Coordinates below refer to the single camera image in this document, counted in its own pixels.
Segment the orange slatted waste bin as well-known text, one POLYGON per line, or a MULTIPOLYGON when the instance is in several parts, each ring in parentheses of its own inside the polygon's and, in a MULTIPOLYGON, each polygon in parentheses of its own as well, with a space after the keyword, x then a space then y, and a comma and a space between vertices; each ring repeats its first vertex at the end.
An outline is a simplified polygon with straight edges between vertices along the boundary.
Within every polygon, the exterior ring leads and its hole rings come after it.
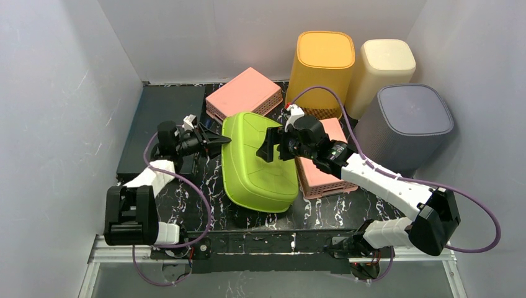
POLYGON ((355 48, 351 37, 343 32, 307 31, 299 35, 286 92, 286 103, 297 98, 296 105, 317 119, 341 118, 342 109, 324 86, 344 102, 352 77, 355 48))

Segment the grey slatted waste bin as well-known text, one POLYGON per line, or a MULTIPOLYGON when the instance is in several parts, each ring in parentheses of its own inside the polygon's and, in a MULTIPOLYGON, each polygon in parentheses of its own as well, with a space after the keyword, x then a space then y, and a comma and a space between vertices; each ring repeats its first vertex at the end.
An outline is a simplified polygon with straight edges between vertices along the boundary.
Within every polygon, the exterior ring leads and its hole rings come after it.
POLYGON ((370 160, 411 178, 453 130, 438 92, 424 84, 381 88, 354 128, 370 160))

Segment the green plastic tray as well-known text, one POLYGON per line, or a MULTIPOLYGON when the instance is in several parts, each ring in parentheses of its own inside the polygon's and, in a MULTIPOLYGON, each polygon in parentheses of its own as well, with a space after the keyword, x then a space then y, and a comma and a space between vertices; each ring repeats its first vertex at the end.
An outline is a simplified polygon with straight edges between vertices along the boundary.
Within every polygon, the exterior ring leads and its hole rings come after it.
POLYGON ((231 139, 221 148, 223 185, 235 204, 267 213, 289 209, 299 192, 294 160, 267 163, 256 155, 269 127, 280 124, 253 112, 240 112, 223 121, 221 134, 231 139))

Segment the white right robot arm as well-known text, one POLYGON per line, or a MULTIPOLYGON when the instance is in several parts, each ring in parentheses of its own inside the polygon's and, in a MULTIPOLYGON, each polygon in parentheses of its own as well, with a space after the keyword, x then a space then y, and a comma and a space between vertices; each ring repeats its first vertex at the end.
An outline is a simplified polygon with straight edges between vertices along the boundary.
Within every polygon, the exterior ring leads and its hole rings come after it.
POLYGON ((330 139, 313 116, 299 117, 285 127, 269 127, 256 155, 271 163, 275 152, 283 161, 307 158, 320 171, 366 189, 405 215, 398 220, 366 221, 352 237, 352 244, 362 251, 405 246, 438 256, 460 224, 452 191, 381 174, 380 166, 369 166, 346 142, 330 139))

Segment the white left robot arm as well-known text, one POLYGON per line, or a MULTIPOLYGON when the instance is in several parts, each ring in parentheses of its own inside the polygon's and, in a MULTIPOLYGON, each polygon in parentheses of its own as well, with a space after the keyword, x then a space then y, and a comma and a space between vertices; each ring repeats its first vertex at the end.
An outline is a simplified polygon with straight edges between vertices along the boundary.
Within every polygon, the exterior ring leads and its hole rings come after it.
POLYGON ((212 208, 204 193, 189 179, 179 174, 185 156, 203 154, 214 158, 229 137, 215 133, 195 120, 185 118, 182 126, 173 121, 161 122, 151 137, 158 152, 144 156, 145 169, 131 181, 107 190, 104 238, 110 246, 149 245, 159 248, 183 248, 199 242, 210 231, 212 208), (181 228, 176 223, 159 220, 155 198, 174 179, 191 187, 205 204, 207 224, 196 239, 181 242, 181 228))

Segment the cream bin liner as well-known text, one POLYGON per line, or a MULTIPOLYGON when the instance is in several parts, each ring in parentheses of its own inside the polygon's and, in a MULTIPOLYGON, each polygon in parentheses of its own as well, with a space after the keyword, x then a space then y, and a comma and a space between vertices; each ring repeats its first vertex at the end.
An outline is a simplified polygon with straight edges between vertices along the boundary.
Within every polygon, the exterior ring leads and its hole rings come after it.
POLYGON ((410 82, 415 70, 414 55, 405 41, 367 40, 353 68, 345 100, 347 114, 359 120, 381 88, 410 82))

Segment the pink perforated basket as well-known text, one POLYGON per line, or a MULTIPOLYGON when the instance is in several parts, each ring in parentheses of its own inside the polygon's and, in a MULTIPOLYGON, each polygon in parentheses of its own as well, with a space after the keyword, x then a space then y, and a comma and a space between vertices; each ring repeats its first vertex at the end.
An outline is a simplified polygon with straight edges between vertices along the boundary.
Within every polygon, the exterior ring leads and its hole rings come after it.
POLYGON ((205 112, 222 123, 238 112, 267 115, 282 101, 278 84, 254 68, 247 68, 205 98, 205 112))
MULTIPOLYGON (((345 135, 341 123, 337 118, 324 119, 321 123, 331 140, 344 141, 345 135)), ((350 193, 356 191, 358 186, 337 179, 317 169, 314 163, 307 158, 296 158, 296 167, 300 182, 300 190, 305 199, 319 199, 333 194, 350 193)))

